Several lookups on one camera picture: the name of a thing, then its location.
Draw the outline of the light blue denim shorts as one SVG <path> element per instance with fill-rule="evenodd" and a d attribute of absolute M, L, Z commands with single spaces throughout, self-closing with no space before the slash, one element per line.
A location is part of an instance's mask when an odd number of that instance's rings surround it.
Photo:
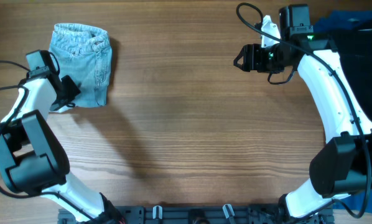
<path fill-rule="evenodd" d="M 76 23 L 55 24 L 49 51 L 60 66 L 60 77 L 68 75 L 80 94 L 59 113 L 73 107 L 105 106 L 111 76 L 113 51 L 109 34 L 98 27 Z"/>

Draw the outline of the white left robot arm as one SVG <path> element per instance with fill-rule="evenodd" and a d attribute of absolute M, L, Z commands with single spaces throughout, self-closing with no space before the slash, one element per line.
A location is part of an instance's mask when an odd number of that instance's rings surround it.
<path fill-rule="evenodd" d="M 47 50 L 26 55 L 26 77 L 18 98 L 0 122 L 0 193 L 16 199 L 47 198 L 77 223 L 124 223 L 119 210 L 70 171 L 68 156 L 47 124 L 47 116 L 72 107 L 80 89 L 60 76 L 56 56 Z"/>

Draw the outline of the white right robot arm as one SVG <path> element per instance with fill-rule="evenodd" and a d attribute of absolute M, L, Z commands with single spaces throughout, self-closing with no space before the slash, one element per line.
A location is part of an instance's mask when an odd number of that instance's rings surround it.
<path fill-rule="evenodd" d="M 298 73 L 322 119 L 325 146 L 312 159 L 309 178 L 279 199 L 276 222 L 303 222 L 334 203 L 363 193 L 362 206 L 355 214 L 360 218 L 372 191 L 372 121 L 344 75 L 334 39 L 314 32 L 309 7 L 291 4 L 279 11 L 279 17 L 275 24 L 261 15 L 251 26 L 261 35 L 261 42 L 245 45 L 233 63 L 242 71 L 269 76 L 287 67 Z"/>

